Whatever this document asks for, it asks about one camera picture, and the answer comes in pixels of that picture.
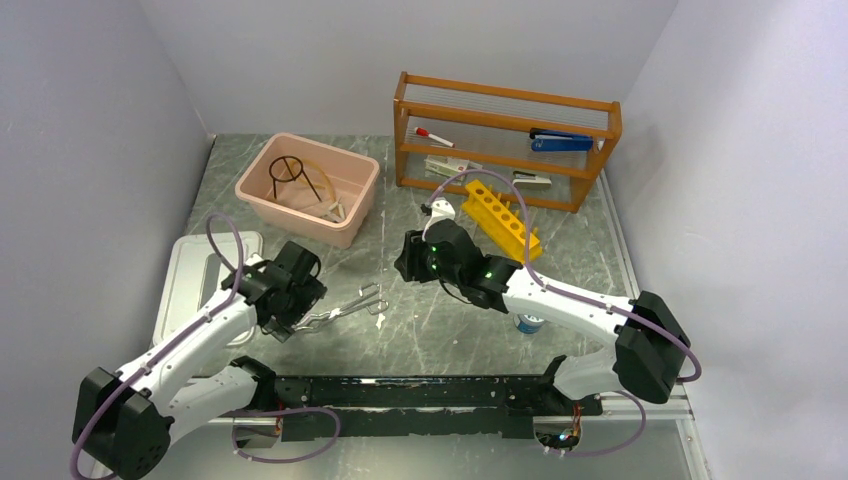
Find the metal crucible tongs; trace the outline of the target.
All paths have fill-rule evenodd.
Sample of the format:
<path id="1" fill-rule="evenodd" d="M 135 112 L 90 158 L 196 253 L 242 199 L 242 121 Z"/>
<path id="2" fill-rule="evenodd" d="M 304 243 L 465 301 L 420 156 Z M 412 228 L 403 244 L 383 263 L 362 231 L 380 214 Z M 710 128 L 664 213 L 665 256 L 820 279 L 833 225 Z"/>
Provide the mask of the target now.
<path id="1" fill-rule="evenodd" d="M 323 313 L 309 314 L 298 322 L 293 329 L 295 333 L 314 332 L 330 325 L 335 320 L 361 310 L 365 310 L 369 315 L 379 315 L 384 313 L 388 307 L 389 302 L 380 296 L 380 285 L 370 282 L 359 287 L 355 299 Z"/>

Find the amber rubber tubing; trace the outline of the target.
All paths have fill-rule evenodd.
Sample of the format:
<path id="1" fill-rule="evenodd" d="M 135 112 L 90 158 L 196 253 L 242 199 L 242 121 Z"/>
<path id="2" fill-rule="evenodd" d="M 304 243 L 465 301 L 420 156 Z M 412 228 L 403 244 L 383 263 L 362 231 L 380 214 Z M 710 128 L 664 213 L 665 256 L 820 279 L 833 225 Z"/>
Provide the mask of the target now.
<path id="1" fill-rule="evenodd" d="M 302 183 L 306 188 L 307 196 L 310 198 L 306 209 L 310 213 L 318 213 L 320 216 L 322 216 L 330 204 L 332 204 L 336 200 L 341 201 L 340 194 L 336 191 L 335 185 L 330 180 L 329 176 L 317 163 L 312 160 L 302 160 L 304 161 L 306 172 L 308 173 L 312 182 L 316 185 L 318 193 L 323 198 L 323 200 L 319 202 L 315 198 L 313 193 L 308 189 L 308 186 Z"/>

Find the black metal ring stand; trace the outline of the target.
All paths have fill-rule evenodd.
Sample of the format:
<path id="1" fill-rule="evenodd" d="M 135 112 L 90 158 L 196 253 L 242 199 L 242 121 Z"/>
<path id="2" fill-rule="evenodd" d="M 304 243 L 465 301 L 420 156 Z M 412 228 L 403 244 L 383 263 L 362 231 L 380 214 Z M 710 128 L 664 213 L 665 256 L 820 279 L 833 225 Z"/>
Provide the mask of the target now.
<path id="1" fill-rule="evenodd" d="M 279 156 L 271 161 L 268 166 L 268 175 L 272 182 L 272 194 L 275 201 L 280 200 L 282 188 L 280 184 L 304 183 L 313 193 L 315 198 L 321 202 L 322 196 L 318 193 L 316 185 L 306 172 L 304 161 L 293 155 Z"/>

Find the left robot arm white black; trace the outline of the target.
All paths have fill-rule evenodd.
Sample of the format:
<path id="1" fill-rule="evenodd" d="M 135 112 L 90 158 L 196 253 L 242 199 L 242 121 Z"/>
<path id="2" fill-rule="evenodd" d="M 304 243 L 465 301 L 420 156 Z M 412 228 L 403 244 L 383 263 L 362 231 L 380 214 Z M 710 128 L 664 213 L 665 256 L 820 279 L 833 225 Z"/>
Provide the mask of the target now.
<path id="1" fill-rule="evenodd" d="M 82 478 L 87 453 L 111 478 L 141 479 L 188 433 L 225 414 L 264 415 L 280 406 L 276 373 L 243 356 L 212 377 L 193 376 L 234 338 L 259 328 L 287 340 L 326 287 L 317 255 L 289 241 L 275 258 L 241 256 L 218 291 L 166 340 L 116 371 L 92 370 L 81 382 L 70 470 Z"/>

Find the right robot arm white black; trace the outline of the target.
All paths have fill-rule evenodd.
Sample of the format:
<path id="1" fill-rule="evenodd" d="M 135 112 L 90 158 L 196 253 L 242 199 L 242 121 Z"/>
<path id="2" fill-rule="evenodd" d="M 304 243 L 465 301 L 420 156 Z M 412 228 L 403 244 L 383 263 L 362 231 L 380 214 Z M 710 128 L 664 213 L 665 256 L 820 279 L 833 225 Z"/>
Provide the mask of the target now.
<path id="1" fill-rule="evenodd" d="M 691 345 L 660 296 L 609 296 L 532 274 L 516 260 L 483 253 L 452 220 L 406 232 L 394 267 L 406 282 L 451 285 L 476 307 L 535 317 L 597 342 L 595 353 L 552 361 L 539 398 L 553 414 L 612 391 L 664 404 Z"/>

